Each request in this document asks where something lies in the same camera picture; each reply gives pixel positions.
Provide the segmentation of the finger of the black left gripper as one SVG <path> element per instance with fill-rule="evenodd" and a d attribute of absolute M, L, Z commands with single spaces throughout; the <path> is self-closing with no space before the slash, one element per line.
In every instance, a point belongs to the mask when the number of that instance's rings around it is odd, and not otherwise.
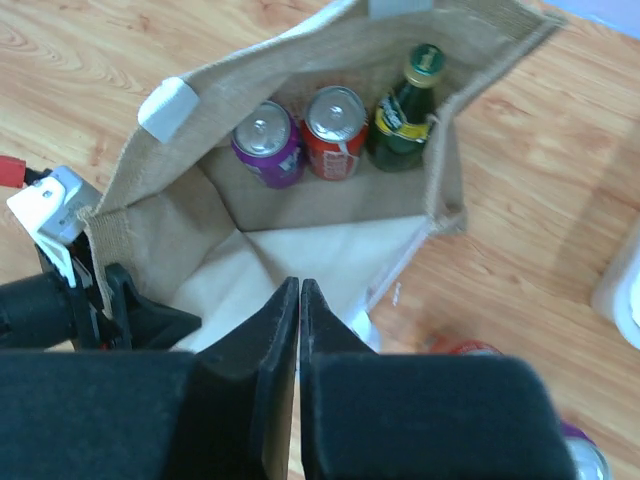
<path fill-rule="evenodd" d="M 105 269 L 111 290 L 111 312 L 118 334 L 114 350 L 168 350 L 202 326 L 199 316 L 141 295 L 127 270 L 114 263 Z"/>

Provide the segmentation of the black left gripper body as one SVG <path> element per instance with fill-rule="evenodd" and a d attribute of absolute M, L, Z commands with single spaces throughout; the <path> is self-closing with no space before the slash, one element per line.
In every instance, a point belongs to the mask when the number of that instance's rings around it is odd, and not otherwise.
<path fill-rule="evenodd" d="M 74 287 L 42 248 L 36 252 L 40 274 L 1 286 L 1 347 L 47 349 L 69 341 L 76 350 L 130 350 L 129 328 L 104 313 L 87 236 L 68 247 Z"/>

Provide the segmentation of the pink patterned canvas bag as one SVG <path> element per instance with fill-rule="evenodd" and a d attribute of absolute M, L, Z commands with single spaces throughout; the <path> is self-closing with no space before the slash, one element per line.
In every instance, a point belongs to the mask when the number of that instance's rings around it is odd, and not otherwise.
<path fill-rule="evenodd" d="M 185 100 L 154 91 L 153 125 L 131 134 L 86 215 L 106 315 L 125 317 L 135 296 L 190 312 L 202 325 L 179 347 L 200 351 L 293 276 L 317 281 L 353 325 L 428 237 L 465 229 L 456 116 L 564 23 L 520 1 L 334 1 L 178 76 Z M 234 154 L 232 130 L 266 100 L 301 119 L 337 85 L 372 110 L 421 43 L 440 47 L 446 65 L 417 168 L 385 173 L 362 160 L 343 181 L 306 173 L 276 190 Z"/>

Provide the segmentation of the purple fanta can front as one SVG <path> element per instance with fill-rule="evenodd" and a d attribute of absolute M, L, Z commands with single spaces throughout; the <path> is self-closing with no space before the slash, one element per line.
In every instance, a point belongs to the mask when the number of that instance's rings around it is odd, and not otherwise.
<path fill-rule="evenodd" d="M 562 431 L 579 480 L 613 479 L 606 457 L 580 428 L 571 423 L 562 422 Z"/>

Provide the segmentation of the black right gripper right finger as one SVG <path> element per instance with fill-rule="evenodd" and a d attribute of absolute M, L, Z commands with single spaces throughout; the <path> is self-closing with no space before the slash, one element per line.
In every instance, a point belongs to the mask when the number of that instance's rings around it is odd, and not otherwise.
<path fill-rule="evenodd" d="M 301 456 L 309 479 L 571 479 L 549 395 L 504 355 L 379 354 L 300 296 Z"/>

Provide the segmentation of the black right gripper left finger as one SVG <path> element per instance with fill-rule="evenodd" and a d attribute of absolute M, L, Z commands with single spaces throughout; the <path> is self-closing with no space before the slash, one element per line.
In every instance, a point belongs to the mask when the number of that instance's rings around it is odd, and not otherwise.
<path fill-rule="evenodd" d="M 5 479 L 282 479 L 299 282 L 209 348 L 1 356 Z"/>

